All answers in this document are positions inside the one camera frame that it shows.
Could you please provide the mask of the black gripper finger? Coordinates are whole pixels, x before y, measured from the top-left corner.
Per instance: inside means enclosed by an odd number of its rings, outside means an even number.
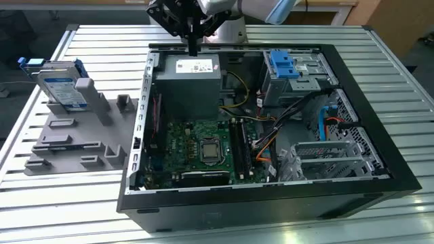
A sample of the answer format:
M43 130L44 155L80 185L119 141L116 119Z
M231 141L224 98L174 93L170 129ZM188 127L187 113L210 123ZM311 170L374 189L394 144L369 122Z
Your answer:
M227 12L219 12L207 19L204 19L206 15L203 13L198 13L194 15L194 56L198 56L198 40L203 37L210 37L211 34L216 31L220 25L227 20Z
M175 37L179 36L188 45L188 55L194 56L194 20L190 18L187 22L178 22L164 11L159 0L150 1L147 14Z

